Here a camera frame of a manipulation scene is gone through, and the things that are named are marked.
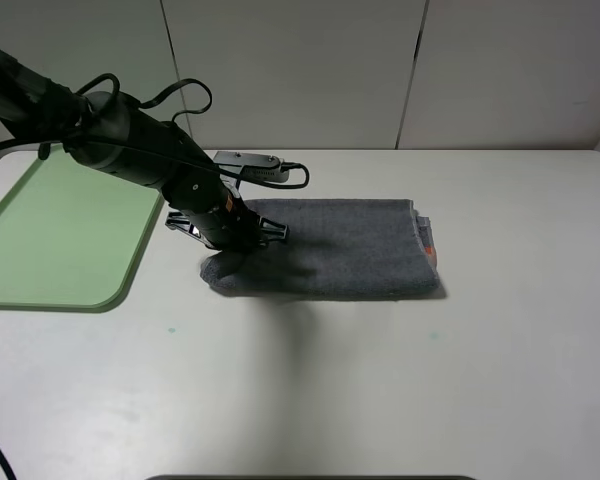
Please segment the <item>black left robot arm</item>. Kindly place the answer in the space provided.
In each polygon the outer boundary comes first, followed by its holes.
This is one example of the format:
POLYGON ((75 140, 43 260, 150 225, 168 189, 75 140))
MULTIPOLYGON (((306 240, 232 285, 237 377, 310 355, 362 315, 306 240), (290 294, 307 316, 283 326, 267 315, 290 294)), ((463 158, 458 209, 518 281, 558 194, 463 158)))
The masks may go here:
POLYGON ((168 225, 217 251, 249 252, 285 241, 287 226, 251 210, 220 168, 175 122, 158 121, 104 73, 77 91, 0 50, 0 122, 11 133, 0 151, 36 145, 48 158, 61 145, 78 164, 158 191, 172 208, 168 225))

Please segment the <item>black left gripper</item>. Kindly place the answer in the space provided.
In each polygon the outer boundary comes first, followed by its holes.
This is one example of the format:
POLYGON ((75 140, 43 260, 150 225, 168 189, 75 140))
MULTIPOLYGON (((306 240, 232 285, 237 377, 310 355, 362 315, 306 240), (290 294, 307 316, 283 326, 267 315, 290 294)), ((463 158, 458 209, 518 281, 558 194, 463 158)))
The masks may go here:
POLYGON ((250 210, 238 190, 228 184, 195 184, 177 192, 165 225, 217 251, 249 252, 265 243, 285 243, 289 227, 250 210))

